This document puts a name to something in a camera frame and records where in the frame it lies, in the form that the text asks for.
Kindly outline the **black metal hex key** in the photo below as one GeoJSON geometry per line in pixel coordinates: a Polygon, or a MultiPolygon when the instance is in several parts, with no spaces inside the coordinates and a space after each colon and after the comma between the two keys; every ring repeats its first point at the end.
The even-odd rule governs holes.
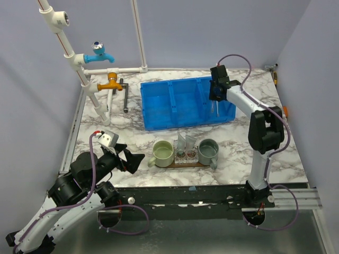
{"type": "Polygon", "coordinates": [[[123,104],[123,111],[128,113],[128,91],[129,91],[129,84],[124,82],[123,78],[120,78],[119,84],[124,89],[124,104],[123,104]]]}

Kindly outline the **toothpaste tube green cap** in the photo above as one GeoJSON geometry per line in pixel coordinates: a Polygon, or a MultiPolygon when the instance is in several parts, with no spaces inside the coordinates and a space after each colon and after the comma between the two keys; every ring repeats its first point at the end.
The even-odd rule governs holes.
{"type": "Polygon", "coordinates": [[[179,133],[177,140],[177,156],[180,158],[185,157],[185,146],[186,141],[185,138],[179,133]]]}

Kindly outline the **blue plastic faucet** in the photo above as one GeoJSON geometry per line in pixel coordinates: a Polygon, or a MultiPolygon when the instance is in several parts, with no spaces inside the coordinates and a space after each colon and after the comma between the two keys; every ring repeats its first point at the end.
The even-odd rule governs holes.
{"type": "Polygon", "coordinates": [[[105,46],[102,41],[95,41],[91,45],[94,55],[89,56],[89,55],[84,55],[84,62],[90,63],[90,62],[95,62],[95,61],[105,61],[108,60],[110,63],[115,62],[115,58],[105,52],[105,46]]]}

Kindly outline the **oval wooden tray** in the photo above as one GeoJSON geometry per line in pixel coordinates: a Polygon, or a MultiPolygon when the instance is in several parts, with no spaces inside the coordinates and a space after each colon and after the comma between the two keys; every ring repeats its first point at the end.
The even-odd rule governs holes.
{"type": "Polygon", "coordinates": [[[199,162],[195,163],[183,163],[183,164],[176,164],[175,162],[172,162],[169,166],[161,167],[156,165],[159,168],[194,168],[194,167],[206,167],[207,165],[203,165],[199,162]]]}

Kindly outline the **light green ceramic mug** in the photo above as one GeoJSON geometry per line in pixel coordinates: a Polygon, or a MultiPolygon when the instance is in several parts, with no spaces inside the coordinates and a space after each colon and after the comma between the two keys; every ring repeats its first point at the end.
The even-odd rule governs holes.
{"type": "Polygon", "coordinates": [[[152,148],[152,158],[148,160],[147,166],[168,167],[174,161],[174,147],[165,140],[157,141],[152,148]]]}

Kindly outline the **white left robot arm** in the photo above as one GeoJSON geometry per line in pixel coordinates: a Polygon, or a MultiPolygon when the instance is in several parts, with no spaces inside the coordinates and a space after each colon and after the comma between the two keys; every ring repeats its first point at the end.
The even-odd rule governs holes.
{"type": "Polygon", "coordinates": [[[51,253],[62,233],[92,212],[122,209],[119,192],[102,179],[115,168],[134,174],[145,155],[131,153],[125,144],[117,144],[114,153],[103,152],[101,157],[92,150],[81,153],[70,171],[57,178],[32,220],[6,236],[14,253],[51,253]]]}

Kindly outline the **toothpaste tube red cap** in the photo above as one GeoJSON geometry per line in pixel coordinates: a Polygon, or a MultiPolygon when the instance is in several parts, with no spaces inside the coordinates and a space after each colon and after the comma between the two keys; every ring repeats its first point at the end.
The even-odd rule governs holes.
{"type": "Polygon", "coordinates": [[[186,154],[189,158],[193,158],[195,157],[195,143],[196,143],[196,138],[190,136],[190,135],[186,135],[185,136],[185,140],[186,140],[186,154]]]}

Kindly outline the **aluminium extrusion rail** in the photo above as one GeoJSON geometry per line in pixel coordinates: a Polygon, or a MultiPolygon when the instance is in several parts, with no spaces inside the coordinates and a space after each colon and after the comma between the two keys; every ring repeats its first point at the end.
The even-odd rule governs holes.
{"type": "Polygon", "coordinates": [[[323,208],[318,190],[316,188],[275,189],[267,198],[269,204],[274,204],[276,210],[295,210],[296,200],[300,210],[320,210],[323,208]]]}

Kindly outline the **orange clamp on wall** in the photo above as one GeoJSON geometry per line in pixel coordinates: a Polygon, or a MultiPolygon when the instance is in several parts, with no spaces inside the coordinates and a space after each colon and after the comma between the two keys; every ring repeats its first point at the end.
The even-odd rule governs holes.
{"type": "Polygon", "coordinates": [[[283,106],[283,111],[284,111],[284,114],[285,114],[286,118],[288,118],[289,113],[288,113],[288,109],[287,109],[286,106],[283,106]]]}

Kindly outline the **black metal base rail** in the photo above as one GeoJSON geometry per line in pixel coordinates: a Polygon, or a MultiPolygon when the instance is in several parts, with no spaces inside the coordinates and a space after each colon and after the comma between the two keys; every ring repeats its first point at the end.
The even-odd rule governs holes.
{"type": "Polygon", "coordinates": [[[106,207],[123,205],[122,219],[150,220],[242,219],[242,209],[256,212],[273,208],[268,189],[254,193],[247,185],[211,185],[179,187],[119,187],[99,192],[106,207]]]}

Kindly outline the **grey ceramic mug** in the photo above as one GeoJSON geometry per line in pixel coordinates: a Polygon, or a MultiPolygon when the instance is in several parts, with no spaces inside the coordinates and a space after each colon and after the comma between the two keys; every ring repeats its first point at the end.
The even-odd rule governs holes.
{"type": "Polygon", "coordinates": [[[218,167],[219,146],[213,139],[204,139],[198,145],[199,163],[215,170],[218,167]]]}

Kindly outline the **yellow black tool at corner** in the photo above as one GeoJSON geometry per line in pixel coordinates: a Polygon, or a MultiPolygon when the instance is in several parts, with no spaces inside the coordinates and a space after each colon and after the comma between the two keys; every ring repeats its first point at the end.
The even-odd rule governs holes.
{"type": "Polygon", "coordinates": [[[265,65],[264,68],[268,70],[271,73],[274,85],[277,86],[278,84],[278,74],[276,72],[276,69],[278,67],[278,63],[275,63],[274,65],[265,65]]]}

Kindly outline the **blue plastic divided bin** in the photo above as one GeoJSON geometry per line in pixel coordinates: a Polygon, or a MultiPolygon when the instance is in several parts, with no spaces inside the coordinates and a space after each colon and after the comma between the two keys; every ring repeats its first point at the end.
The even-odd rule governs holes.
{"type": "Polygon", "coordinates": [[[155,81],[140,84],[142,115],[147,131],[230,122],[236,106],[219,103],[219,117],[211,114],[211,77],[155,81]]]}

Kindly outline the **clear plastic square holder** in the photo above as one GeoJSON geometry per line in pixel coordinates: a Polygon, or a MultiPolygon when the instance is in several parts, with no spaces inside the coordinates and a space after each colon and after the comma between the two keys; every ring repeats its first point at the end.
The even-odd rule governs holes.
{"type": "Polygon", "coordinates": [[[174,164],[175,165],[183,165],[183,164],[194,164],[199,161],[198,158],[198,147],[195,146],[189,152],[184,151],[183,153],[179,154],[179,150],[177,149],[177,140],[174,140],[174,164]]]}

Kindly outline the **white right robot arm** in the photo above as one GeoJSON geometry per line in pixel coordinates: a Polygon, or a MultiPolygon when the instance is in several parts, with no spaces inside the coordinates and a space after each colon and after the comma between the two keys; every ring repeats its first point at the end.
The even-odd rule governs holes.
{"type": "Polygon", "coordinates": [[[244,202],[256,207],[269,194],[270,154],[284,141],[282,111],[277,106],[263,104],[247,93],[240,82],[230,80],[224,65],[212,67],[210,72],[209,99],[228,101],[249,117],[248,141],[253,149],[253,161],[245,184],[244,202]]]}

